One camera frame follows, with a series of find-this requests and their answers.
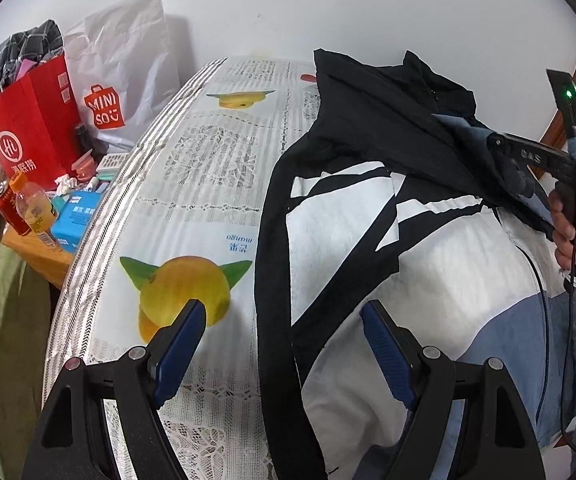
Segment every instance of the wall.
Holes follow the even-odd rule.
[[[0,41],[53,18],[66,30],[117,0],[4,0]],[[492,128],[539,138],[554,113],[545,68],[573,70],[576,17],[563,0],[164,0],[180,75],[210,59],[344,52],[398,64],[406,49],[473,90]]]

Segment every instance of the orange juice bottle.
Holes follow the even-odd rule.
[[[28,181],[25,173],[17,173],[10,179],[15,194],[16,210],[39,239],[50,248],[60,248],[50,232],[56,220],[56,210],[43,189]]]

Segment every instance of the metal screw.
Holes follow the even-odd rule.
[[[423,355],[425,355],[428,359],[439,359],[441,356],[441,352],[438,348],[434,346],[427,346],[423,349]]]
[[[146,349],[143,346],[135,346],[128,352],[128,357],[134,361],[141,359],[146,354]]]
[[[488,366],[493,370],[502,370],[504,368],[504,362],[501,361],[499,357],[491,357],[488,359]]]
[[[66,364],[64,364],[63,367],[66,370],[76,370],[77,368],[79,368],[80,364],[81,359],[79,359],[78,357],[71,357],[66,361]]]

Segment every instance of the blue box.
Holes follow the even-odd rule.
[[[70,195],[50,230],[64,250],[76,252],[100,198],[101,193],[88,191],[75,191]]]

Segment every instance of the green fabric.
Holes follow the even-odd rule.
[[[21,477],[41,408],[48,282],[0,245],[0,478]]]

